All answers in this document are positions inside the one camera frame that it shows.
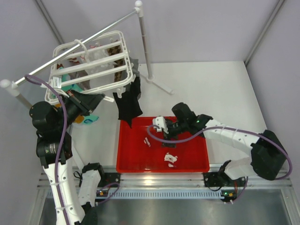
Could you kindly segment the white plastic sock hanger frame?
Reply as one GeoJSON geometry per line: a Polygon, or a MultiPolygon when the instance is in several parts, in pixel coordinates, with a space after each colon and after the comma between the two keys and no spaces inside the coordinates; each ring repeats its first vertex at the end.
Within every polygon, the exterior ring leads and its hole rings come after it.
{"type": "MultiPolygon", "coordinates": [[[[56,47],[53,56],[59,56],[70,49],[71,43],[56,47]]],[[[116,92],[117,88],[126,88],[135,79],[129,50],[121,31],[115,30],[103,34],[72,54],[72,58],[63,58],[51,66],[48,84],[53,86],[53,76],[61,77],[62,87],[55,90],[62,95],[65,95],[68,89],[75,87],[79,87],[79,91],[83,94],[99,94],[108,90],[116,92]],[[109,56],[107,49],[118,45],[121,46],[122,53],[109,56]],[[113,62],[119,59],[123,59],[125,65],[114,68],[113,62]],[[122,80],[114,82],[114,74],[118,71],[123,71],[122,80]]]]}

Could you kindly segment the white clothes peg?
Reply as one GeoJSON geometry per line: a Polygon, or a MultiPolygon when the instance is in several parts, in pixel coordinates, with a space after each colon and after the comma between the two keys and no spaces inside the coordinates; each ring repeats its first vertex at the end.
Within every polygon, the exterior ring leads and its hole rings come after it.
{"type": "Polygon", "coordinates": [[[116,89],[116,93],[117,93],[117,96],[118,98],[122,98],[122,94],[126,91],[126,88],[124,87],[119,87],[116,89]]]}

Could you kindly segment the black sock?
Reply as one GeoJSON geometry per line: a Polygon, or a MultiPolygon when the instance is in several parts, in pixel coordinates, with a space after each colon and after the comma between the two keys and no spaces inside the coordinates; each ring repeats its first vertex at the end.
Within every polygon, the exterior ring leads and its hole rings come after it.
{"type": "Polygon", "coordinates": [[[136,77],[130,84],[129,90],[129,108],[130,108],[130,118],[133,119],[143,114],[139,99],[141,97],[141,79],[136,77]]]}
{"type": "Polygon", "coordinates": [[[122,93],[121,98],[118,97],[117,92],[113,93],[114,100],[117,104],[117,108],[119,111],[119,120],[127,122],[129,127],[132,127],[132,119],[133,119],[133,96],[129,91],[122,93]]]}

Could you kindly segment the grey sock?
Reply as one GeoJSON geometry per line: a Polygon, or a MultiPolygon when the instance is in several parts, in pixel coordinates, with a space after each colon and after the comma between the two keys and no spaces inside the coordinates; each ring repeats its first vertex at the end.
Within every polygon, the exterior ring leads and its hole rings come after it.
{"type": "Polygon", "coordinates": [[[133,64],[132,71],[135,75],[135,79],[133,83],[131,84],[131,88],[133,88],[133,92],[135,93],[137,100],[141,97],[141,78],[140,78],[140,72],[138,70],[139,67],[139,61],[138,59],[129,58],[130,62],[133,64]]]}

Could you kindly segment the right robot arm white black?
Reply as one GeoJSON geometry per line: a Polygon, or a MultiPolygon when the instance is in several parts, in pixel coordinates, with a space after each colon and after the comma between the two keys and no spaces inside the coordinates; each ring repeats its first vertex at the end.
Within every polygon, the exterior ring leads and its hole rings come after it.
{"type": "Polygon", "coordinates": [[[275,180],[287,160],[287,153],[281,142],[270,130],[253,133],[229,127],[211,116],[196,115],[183,102],[176,104],[172,112],[176,117],[175,121],[163,116],[152,121],[155,130],[163,133],[164,145],[173,145],[178,135],[190,133],[232,146],[247,154],[247,157],[239,160],[225,161],[218,172],[208,176],[209,184],[215,187],[229,186],[242,177],[252,175],[275,180]]]}

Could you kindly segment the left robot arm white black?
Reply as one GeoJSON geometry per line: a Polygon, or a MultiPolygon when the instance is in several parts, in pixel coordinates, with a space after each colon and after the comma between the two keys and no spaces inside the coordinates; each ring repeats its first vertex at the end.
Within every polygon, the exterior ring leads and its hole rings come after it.
{"type": "Polygon", "coordinates": [[[81,185],[77,190],[72,169],[72,137],[68,127],[79,117],[92,113],[104,94],[82,94],[69,90],[61,97],[61,106],[46,101],[34,104],[29,111],[37,132],[36,154],[48,177],[58,225],[96,225],[95,199],[98,186],[106,175],[100,163],[80,166],[81,185]]]}

